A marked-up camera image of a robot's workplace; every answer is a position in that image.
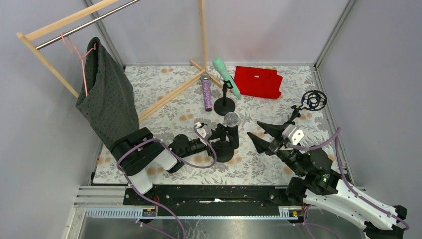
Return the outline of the black glitter microphone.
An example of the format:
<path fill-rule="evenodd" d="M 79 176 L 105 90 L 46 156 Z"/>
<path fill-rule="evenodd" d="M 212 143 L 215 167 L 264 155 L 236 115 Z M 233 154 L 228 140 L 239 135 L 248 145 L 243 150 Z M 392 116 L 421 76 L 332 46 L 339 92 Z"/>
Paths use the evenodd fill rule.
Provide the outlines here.
<path fill-rule="evenodd" d="M 224 116 L 224 124 L 226 128 L 226 134 L 229 139 L 230 146 L 233 149 L 239 148 L 239 131 L 238 131 L 238 122 L 239 116 L 235 112 L 228 112 Z"/>

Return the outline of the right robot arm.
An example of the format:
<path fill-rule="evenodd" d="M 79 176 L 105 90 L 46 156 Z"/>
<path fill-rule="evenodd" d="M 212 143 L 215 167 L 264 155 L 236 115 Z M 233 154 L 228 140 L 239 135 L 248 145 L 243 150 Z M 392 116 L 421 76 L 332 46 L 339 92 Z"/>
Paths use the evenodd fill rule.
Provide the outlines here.
<path fill-rule="evenodd" d="M 370 197 L 350 184 L 342 170 L 332 168 L 333 161 L 323 145 L 303 147 L 302 130 L 285 123 L 258 125 L 273 137 L 265 141 L 248 133 L 257 152 L 277 156 L 295 174 L 285 191 L 293 203 L 316 206 L 340 216 L 362 229 L 370 239 L 401 239 L 407 209 L 390 206 Z"/>

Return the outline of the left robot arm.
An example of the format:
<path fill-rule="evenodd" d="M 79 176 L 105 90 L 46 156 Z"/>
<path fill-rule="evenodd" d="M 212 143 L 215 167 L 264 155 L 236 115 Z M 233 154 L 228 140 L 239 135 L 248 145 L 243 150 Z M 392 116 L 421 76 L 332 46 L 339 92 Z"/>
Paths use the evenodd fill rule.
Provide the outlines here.
<path fill-rule="evenodd" d="M 134 190 L 146 194 L 153 187 L 146 169 L 152 162 L 174 173 L 186 164 L 184 158 L 201 152 L 206 152 L 214 162 L 231 160 L 234 149 L 226 139 L 224 126 L 219 125 L 213 130 L 204 123 L 196 123 L 194 133 L 196 139 L 189 140 L 186 135 L 179 134 L 170 145 L 166 145 L 144 127 L 114 143 L 111 153 L 117 160 L 117 168 Z"/>

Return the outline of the mint green microphone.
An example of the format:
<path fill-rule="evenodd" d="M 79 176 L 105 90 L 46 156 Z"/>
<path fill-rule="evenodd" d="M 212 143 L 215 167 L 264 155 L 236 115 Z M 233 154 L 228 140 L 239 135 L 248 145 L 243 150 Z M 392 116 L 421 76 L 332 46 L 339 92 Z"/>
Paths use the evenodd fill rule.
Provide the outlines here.
<path fill-rule="evenodd" d="M 242 94 L 240 92 L 240 89 L 236 85 L 234 78 L 230 75 L 224 61 L 221 58 L 217 57 L 213 60 L 212 63 L 213 63 L 214 68 L 222 76 L 223 81 L 228 85 L 228 88 L 231 89 L 231 91 L 237 97 L 238 100 L 241 100 Z"/>

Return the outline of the black round-base mic stand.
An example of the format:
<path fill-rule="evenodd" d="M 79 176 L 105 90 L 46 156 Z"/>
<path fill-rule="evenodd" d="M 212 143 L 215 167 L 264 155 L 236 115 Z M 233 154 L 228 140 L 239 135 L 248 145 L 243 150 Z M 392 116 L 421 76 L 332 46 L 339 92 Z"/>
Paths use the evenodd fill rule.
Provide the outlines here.
<path fill-rule="evenodd" d="M 234 112 L 236 108 L 234 100 L 227 96 L 228 89 L 228 84 L 224 83 L 223 97 L 217 99 L 214 103 L 214 111 L 221 116 L 225 116 L 228 112 Z"/>

